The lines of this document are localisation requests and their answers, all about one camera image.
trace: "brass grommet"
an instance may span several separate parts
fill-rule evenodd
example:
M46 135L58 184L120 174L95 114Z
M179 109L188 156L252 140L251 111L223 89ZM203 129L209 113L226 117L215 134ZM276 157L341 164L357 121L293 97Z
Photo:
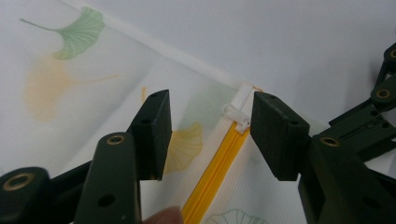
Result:
M394 49L394 50L390 53L390 57L396 58L396 49Z
M320 142L329 147L339 147L341 146L340 142L332 137L321 137Z
M113 135L113 136L107 138L106 142L109 145L113 146L113 145L121 144L124 140L125 140L125 137L123 135L116 134L116 135Z
M12 176L10 179L3 184L3 190L13 191L21 189L29 185L35 179L35 175L32 173L22 173Z
M385 89L384 90L379 90L379 91L376 92L376 96L378 98L381 98L381 99L388 98L388 97L390 97L390 91L385 90Z

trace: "ginkgo leaf print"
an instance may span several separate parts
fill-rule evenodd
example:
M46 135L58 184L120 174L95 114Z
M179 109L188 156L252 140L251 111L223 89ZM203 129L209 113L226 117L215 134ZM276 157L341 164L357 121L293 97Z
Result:
M104 81L117 76L78 81L69 75L63 61L51 57L44 58L38 61L27 76L23 101L36 120L51 121L56 117L57 103L72 86Z
M201 124L194 122L188 129L174 131L163 173L186 169L201 152L202 146Z
M189 100L180 127L185 128L192 121L200 122L204 130L212 130L222 117L222 108L229 104L237 89L215 82L195 94Z
M226 213L212 215L206 224L268 224L264 219L248 215L240 209L232 209Z
M72 59L85 52L96 42L105 27L102 14L89 7L84 7L79 18L62 29L46 28L24 19L21 21L60 34L64 40L64 47L53 56L61 60Z

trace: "white plastic tab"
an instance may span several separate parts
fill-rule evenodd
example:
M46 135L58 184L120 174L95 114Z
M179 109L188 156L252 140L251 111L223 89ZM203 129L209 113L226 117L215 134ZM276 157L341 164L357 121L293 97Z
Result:
M232 119L238 123L235 129L241 134L243 134L245 130L250 127L250 117L233 105L225 105L223 107L223 115L227 119Z

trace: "yellow ginkgo leaf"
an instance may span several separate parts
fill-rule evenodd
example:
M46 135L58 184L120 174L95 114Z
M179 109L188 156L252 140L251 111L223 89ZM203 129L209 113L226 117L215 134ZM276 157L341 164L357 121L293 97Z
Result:
M194 122L188 129L172 133L164 174L186 169L202 150L202 126Z
M27 76L23 101L33 117L50 121L56 117L56 105L65 91L73 85L88 84L117 77L117 75L90 81L77 81L70 77L64 62L50 57L38 61Z

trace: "finger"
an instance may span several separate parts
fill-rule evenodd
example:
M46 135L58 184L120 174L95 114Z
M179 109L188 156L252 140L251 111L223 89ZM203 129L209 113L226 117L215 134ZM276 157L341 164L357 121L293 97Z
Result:
M149 217L143 224L183 224L179 207L169 207Z

